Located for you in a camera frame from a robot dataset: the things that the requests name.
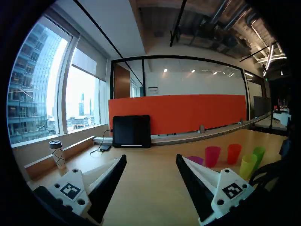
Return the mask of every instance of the plastic cup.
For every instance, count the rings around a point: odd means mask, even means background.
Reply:
[[[205,165],[214,167],[217,163],[220,154],[220,147],[210,146],[205,149]]]
[[[240,144],[230,144],[228,146],[228,164],[233,165],[237,162],[241,149]]]
[[[254,148],[253,154],[257,156],[257,162],[256,162],[256,164],[254,166],[254,170],[258,169],[258,166],[260,165],[261,160],[262,160],[263,155],[265,154],[265,152],[266,152],[266,149],[264,147],[256,147],[256,148]]]
[[[254,154],[246,154],[242,157],[242,164],[239,169],[239,175],[242,179],[247,180],[249,178],[256,162],[257,156]]]
[[[200,165],[202,165],[202,164],[203,164],[203,161],[204,161],[204,159],[202,159],[202,158],[199,157],[199,156],[189,156],[189,157],[187,157],[187,158],[190,159],[191,161],[194,161],[194,162],[200,164]]]

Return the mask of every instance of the orange cup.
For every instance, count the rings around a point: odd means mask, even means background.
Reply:
[[[230,144],[228,146],[228,164],[233,165],[237,162],[241,149],[240,144]]]

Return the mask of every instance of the black tablet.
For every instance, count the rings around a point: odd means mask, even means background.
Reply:
[[[122,148],[149,148],[151,123],[149,115],[113,117],[113,146]]]

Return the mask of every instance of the orange partition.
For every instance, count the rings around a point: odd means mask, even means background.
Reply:
[[[110,127],[113,117],[149,115],[151,134],[184,133],[246,120],[243,95],[170,95],[109,100]]]

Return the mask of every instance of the purple cup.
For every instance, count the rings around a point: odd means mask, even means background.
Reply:
[[[202,159],[199,156],[189,156],[189,157],[186,157],[186,158],[188,158],[189,160],[194,161],[194,162],[196,162],[197,164],[200,164],[200,165],[202,165],[203,161],[204,161],[204,159]]]
[[[205,165],[207,167],[214,167],[217,163],[220,154],[220,147],[210,146],[205,149]]]

